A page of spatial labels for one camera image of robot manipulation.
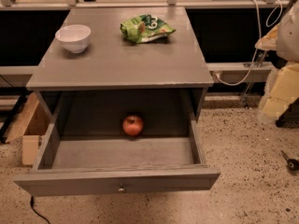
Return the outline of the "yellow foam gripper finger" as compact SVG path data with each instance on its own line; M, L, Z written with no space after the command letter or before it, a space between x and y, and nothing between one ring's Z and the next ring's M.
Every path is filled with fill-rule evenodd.
M277 49L277 37L278 37L278 28L277 24L274 26L266 35L260 38L256 44L255 48L260 50L276 50Z
M287 62L281 69L274 68L258 106L259 121L277 121L298 98L299 63Z

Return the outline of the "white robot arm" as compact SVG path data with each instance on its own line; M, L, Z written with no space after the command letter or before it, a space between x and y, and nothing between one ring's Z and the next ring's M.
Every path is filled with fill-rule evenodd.
M255 48L273 50L287 62L270 72L259 104L260 121L274 122L299 98L299 1L257 41Z

